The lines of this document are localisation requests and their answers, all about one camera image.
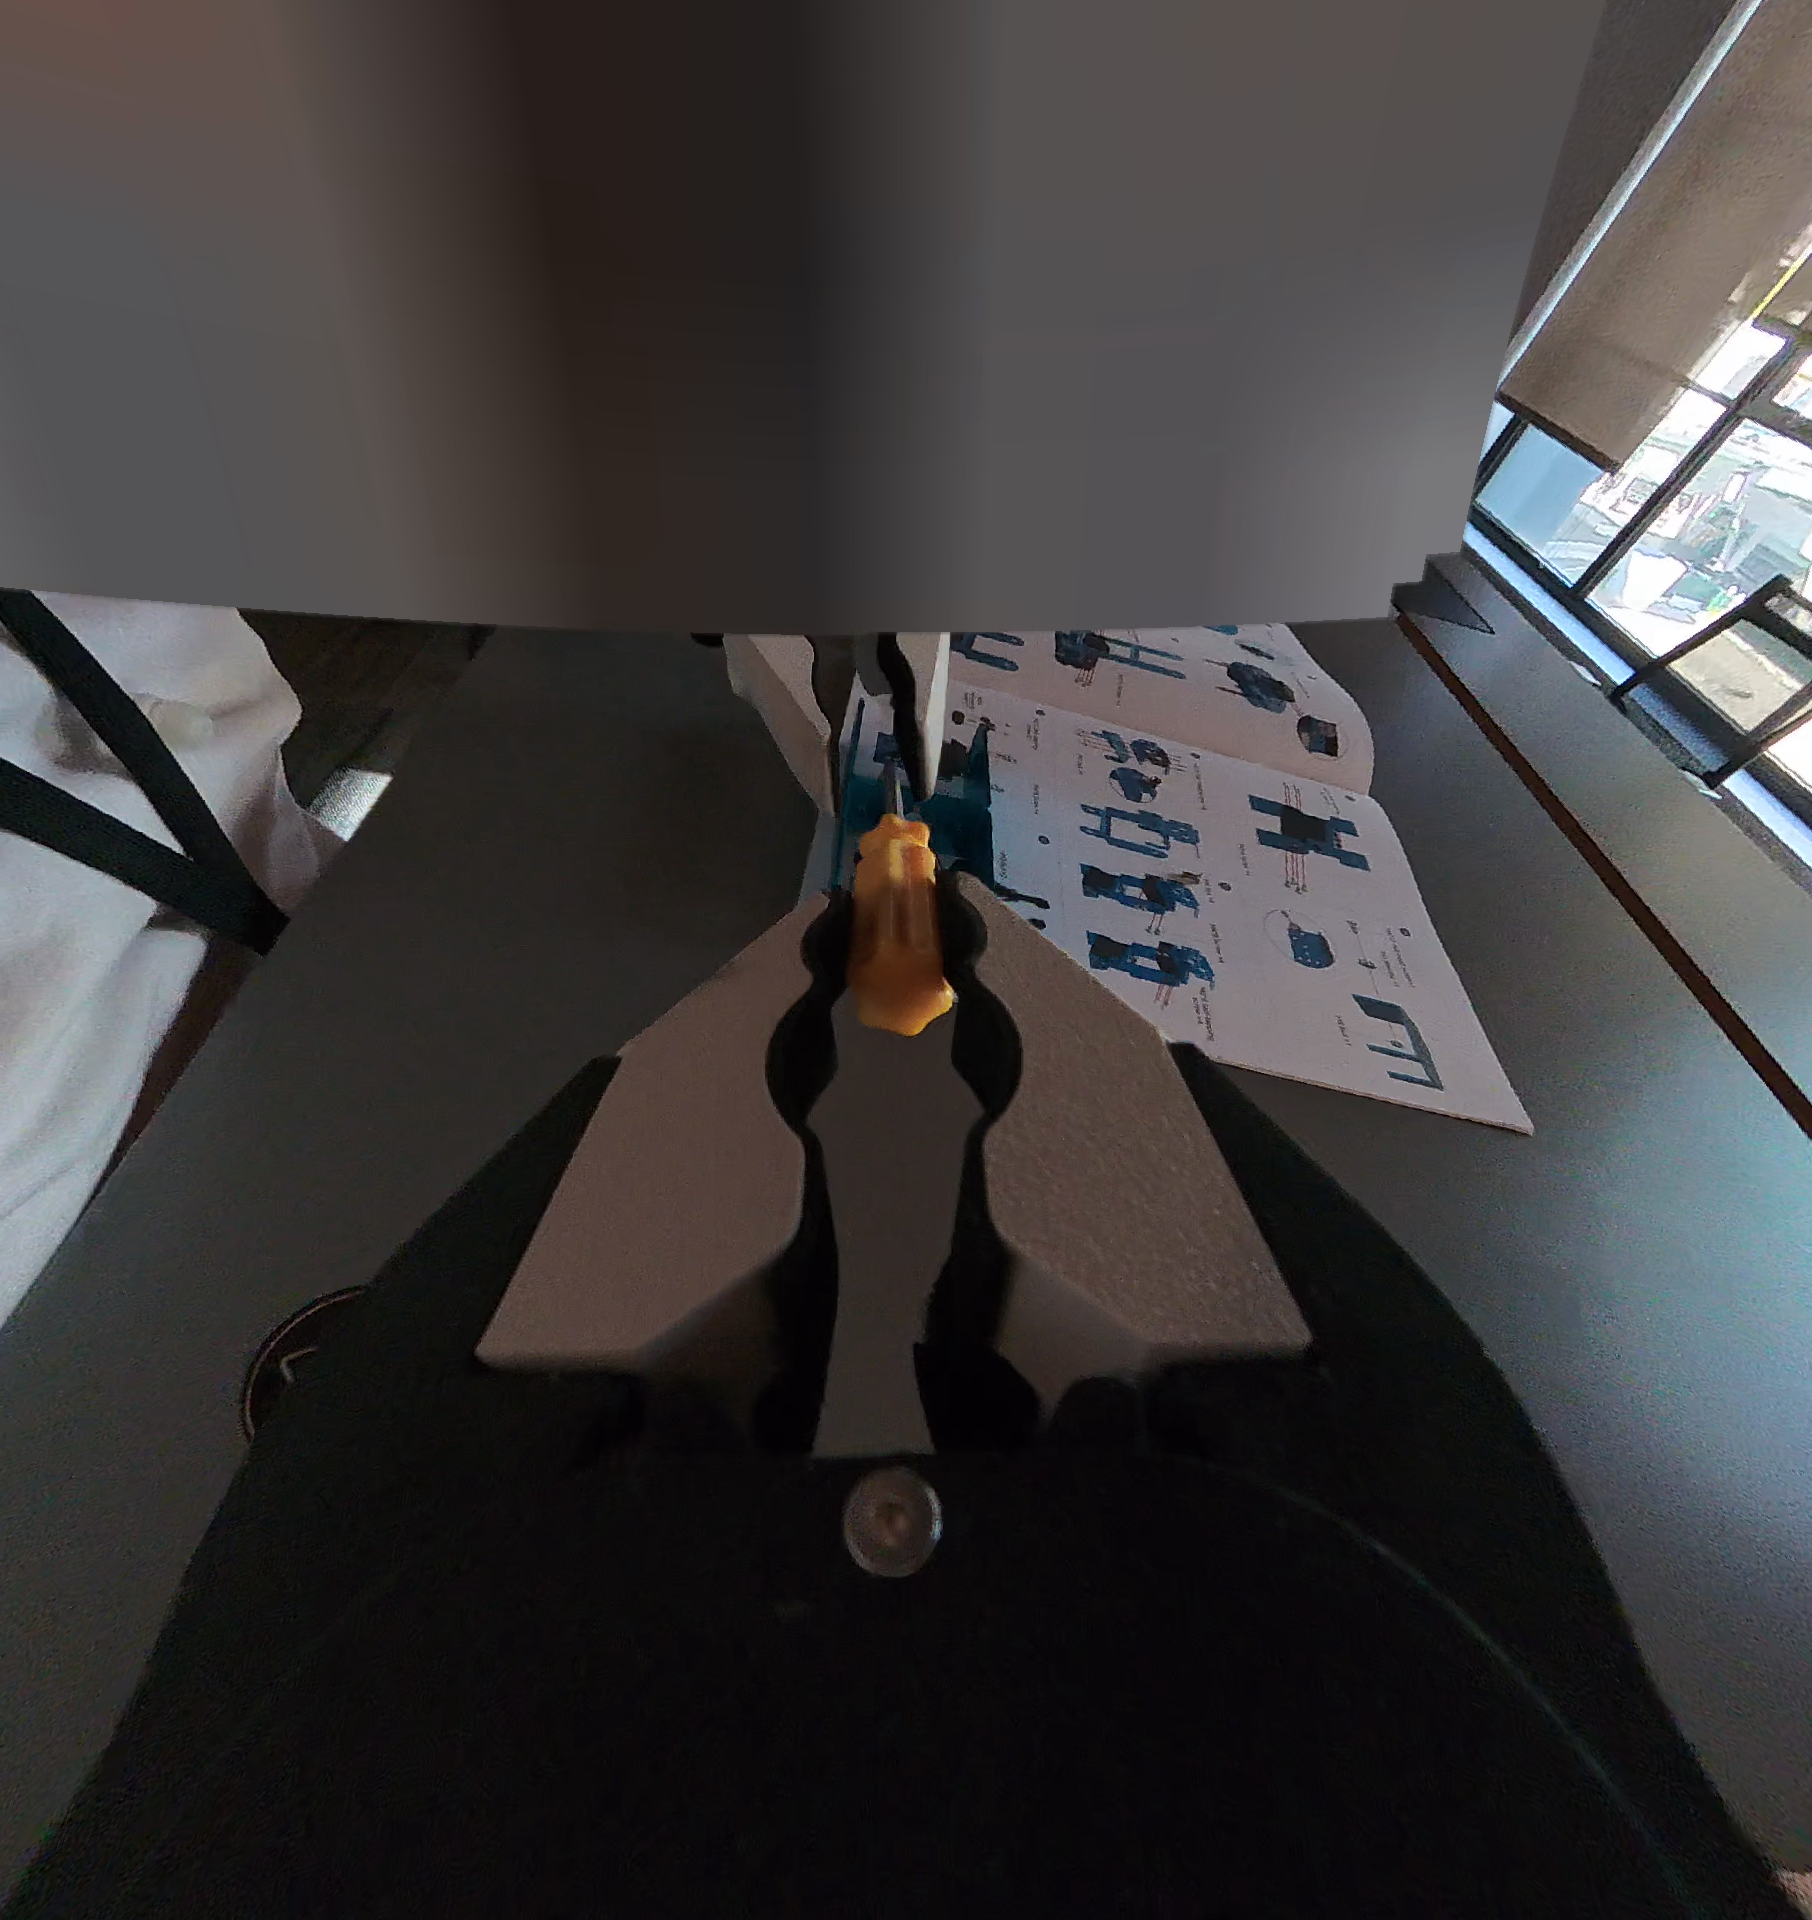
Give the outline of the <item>person's white shirt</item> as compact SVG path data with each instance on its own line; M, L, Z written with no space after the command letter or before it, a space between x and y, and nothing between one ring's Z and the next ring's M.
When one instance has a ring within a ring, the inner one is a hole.
M338 839L287 786L291 686L235 608L49 593L179 758L250 875L300 905ZM214 939L0 829L0 1331L111 1165L181 1040Z

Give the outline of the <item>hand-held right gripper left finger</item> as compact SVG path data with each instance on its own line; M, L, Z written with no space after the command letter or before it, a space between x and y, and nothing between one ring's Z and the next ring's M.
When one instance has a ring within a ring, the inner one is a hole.
M811 1450L839 1262L807 1121L848 932L839 893L803 900L621 1048L477 1362L692 1382Z

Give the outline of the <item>yellow handled screwdriver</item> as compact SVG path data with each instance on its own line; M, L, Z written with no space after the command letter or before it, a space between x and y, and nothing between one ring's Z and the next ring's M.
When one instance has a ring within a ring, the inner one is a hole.
M944 976L938 876L929 826L911 818L900 758L882 776L882 809L859 836L849 879L846 987L865 1028L915 1039L952 1010Z

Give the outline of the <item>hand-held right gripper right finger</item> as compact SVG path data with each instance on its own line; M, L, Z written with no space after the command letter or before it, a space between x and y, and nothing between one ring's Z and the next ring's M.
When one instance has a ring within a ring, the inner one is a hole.
M1084 1380L1294 1365L1311 1335L1151 1020L969 876L938 883L965 1133L919 1335L935 1449L1016 1449Z

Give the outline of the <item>beige roller blind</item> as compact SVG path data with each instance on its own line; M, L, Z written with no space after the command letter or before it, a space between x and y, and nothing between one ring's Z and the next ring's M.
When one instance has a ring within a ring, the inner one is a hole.
M1812 3L1734 11L1547 285L1498 394L1615 468L1757 321L1812 333Z

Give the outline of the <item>white assembly instruction booklet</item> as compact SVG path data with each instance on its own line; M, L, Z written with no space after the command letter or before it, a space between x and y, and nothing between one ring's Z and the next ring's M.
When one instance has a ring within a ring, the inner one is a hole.
M1169 1042L1528 1137L1372 781L1290 629L958 632L922 818Z

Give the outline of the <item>black metal frame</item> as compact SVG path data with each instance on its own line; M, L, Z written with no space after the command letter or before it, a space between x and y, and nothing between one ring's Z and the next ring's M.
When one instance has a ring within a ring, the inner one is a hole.
M1812 722L1812 601L1780 574L1607 693L1715 795Z

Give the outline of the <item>teal metal bracket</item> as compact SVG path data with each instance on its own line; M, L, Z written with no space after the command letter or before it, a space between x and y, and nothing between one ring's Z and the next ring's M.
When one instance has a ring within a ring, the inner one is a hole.
M956 710L946 724L932 797L910 803L910 814L929 831L929 849L942 868L960 868L1000 889L1002 862L991 831L991 718L976 686L952 695ZM874 829L890 799L890 768L900 762L894 709L885 696L851 695L837 744L839 809L807 865L820 889L846 886L857 842Z

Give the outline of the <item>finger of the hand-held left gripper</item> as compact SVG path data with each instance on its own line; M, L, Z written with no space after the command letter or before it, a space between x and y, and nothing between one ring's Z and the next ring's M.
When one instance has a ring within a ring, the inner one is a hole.
M726 634L726 681L766 724L801 793L837 814L837 722L816 691L816 649L797 634Z
M878 634L878 672L887 688L896 753L915 800L934 797L946 724L949 634Z

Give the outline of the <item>window with dark frame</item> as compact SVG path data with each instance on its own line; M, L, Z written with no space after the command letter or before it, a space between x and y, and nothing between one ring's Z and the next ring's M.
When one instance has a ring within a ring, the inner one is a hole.
M1614 472L1499 402L1477 480L1470 548L1612 706L1774 576L1812 602L1812 333L1736 327ZM1812 722L1710 793L1663 733L1614 710L1812 891Z

